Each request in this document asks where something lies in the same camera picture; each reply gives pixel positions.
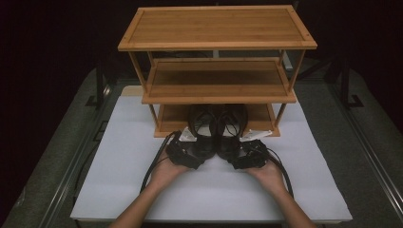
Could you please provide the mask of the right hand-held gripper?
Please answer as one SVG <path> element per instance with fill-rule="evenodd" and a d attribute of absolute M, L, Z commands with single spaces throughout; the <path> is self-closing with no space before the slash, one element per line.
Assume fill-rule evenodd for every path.
<path fill-rule="evenodd" d="M 244 136 L 240 137 L 240 154 L 229 162 L 235 169 L 264 166 L 272 156 L 261 139 L 271 135 L 271 130 L 250 129 Z"/>

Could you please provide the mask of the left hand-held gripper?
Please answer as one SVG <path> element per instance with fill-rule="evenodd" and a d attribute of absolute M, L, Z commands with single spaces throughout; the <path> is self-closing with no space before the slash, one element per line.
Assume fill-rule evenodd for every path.
<path fill-rule="evenodd" d="M 197 154 L 196 142 L 197 138 L 188 127 L 183 131 L 175 131 L 165 149 L 166 154 L 174 164 L 198 169 L 204 163 L 204 159 Z"/>

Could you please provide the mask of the black leather shoe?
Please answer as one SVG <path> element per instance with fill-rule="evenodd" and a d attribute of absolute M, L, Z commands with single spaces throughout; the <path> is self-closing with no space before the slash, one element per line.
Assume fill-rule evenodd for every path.
<path fill-rule="evenodd" d="M 188 112 L 188 127 L 197 141 L 193 153 L 202 160 L 216 154 L 217 118 L 209 104 L 192 104 Z"/>
<path fill-rule="evenodd" d="M 240 153 L 240 137 L 248 122 L 247 108 L 244 104 L 226 104 L 218 118 L 219 146 L 218 155 L 227 161 Z"/>

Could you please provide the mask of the three-tier wooden shoe rack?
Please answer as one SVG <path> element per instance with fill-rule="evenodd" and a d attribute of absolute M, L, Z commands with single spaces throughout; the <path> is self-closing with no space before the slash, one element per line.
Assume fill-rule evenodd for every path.
<path fill-rule="evenodd" d="M 244 104 L 248 128 L 278 136 L 297 100 L 284 54 L 316 46 L 290 5 L 209 6 L 140 8 L 118 49 L 148 56 L 149 73 L 138 78 L 155 136 L 185 128 L 198 104 Z"/>

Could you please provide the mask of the person's left hand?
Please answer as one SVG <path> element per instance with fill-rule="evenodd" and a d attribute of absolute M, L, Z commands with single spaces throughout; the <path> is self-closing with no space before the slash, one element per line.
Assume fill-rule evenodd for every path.
<path fill-rule="evenodd" d="M 189 168 L 183 165 L 174 164 L 165 152 L 158 158 L 157 165 L 151 174 L 147 188 L 163 191 L 178 176 L 188 171 Z"/>

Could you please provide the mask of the person's right hand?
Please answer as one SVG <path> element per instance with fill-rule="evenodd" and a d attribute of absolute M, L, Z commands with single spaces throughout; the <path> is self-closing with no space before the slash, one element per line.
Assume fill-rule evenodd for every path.
<path fill-rule="evenodd" d="M 272 161 L 268 161 L 260 168 L 247 168 L 246 172 L 256 178 L 260 185 L 272 195 L 287 191 L 283 176 Z"/>

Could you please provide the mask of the black metal stand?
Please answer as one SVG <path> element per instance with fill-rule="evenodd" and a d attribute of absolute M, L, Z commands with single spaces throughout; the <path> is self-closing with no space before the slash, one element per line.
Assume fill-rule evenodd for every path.
<path fill-rule="evenodd" d="M 357 95 L 349 95 L 349 87 L 350 87 L 349 62 L 346 58 L 343 58 L 341 60 L 340 101 L 347 110 L 350 110 L 353 107 L 363 107 L 364 104 L 361 102 L 361 100 Z"/>
<path fill-rule="evenodd" d="M 98 110 L 102 107 L 106 96 L 106 60 L 100 60 L 93 69 L 93 72 L 95 74 L 96 93 L 87 99 L 86 106 L 93 106 Z"/>

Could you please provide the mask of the metal floor rail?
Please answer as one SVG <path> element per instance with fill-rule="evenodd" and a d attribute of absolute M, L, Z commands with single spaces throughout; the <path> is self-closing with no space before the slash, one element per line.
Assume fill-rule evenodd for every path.
<path fill-rule="evenodd" d="M 355 133 L 363 151 L 368 164 L 372 168 L 376 179 L 378 180 L 381 188 L 383 189 L 389 203 L 393 207 L 395 213 L 403 223 L 403 195 L 396 187 L 390 175 L 388 174 L 385 166 L 376 155 L 374 148 L 372 147 L 370 140 L 365 135 L 364 130 L 359 125 L 357 118 L 352 113 L 354 104 L 345 104 L 342 102 L 341 93 L 337 90 L 335 85 L 328 85 L 330 93 L 336 100 L 338 108 L 341 110 L 342 115 L 349 123 L 349 126 Z"/>
<path fill-rule="evenodd" d="M 104 102 L 100 107 L 87 105 L 92 93 L 79 92 L 78 101 L 67 110 L 61 123 L 62 132 L 56 134 L 50 146 L 51 152 L 63 152 L 63 155 L 54 155 L 49 160 L 52 166 L 49 173 L 55 178 L 56 189 L 35 228 L 80 226 L 70 214 L 121 91 L 120 85 L 107 85 L 101 93 Z"/>

